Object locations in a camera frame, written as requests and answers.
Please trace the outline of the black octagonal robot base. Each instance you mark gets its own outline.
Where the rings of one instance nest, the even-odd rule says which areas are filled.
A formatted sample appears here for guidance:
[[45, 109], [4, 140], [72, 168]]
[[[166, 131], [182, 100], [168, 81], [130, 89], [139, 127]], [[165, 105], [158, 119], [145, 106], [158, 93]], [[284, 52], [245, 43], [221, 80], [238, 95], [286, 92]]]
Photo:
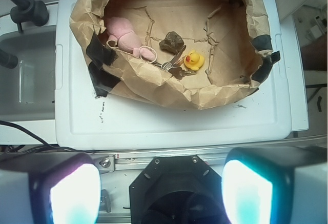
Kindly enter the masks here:
[[196, 155], [155, 157], [129, 186], [132, 223], [226, 223], [221, 177]]

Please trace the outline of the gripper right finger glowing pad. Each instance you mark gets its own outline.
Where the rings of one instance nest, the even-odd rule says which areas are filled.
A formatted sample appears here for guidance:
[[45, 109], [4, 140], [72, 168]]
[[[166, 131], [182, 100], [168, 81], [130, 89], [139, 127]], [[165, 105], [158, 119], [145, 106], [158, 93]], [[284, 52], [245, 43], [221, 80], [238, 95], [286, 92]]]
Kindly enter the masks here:
[[221, 190], [231, 223], [327, 223], [327, 149], [234, 148]]

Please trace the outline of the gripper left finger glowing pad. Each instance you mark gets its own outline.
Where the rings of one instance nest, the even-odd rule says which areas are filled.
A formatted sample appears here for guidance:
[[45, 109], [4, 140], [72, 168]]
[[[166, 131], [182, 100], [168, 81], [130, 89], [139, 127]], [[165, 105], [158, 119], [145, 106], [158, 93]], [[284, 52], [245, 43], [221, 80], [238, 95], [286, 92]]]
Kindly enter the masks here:
[[1, 223], [96, 223], [100, 192], [87, 153], [1, 154]]

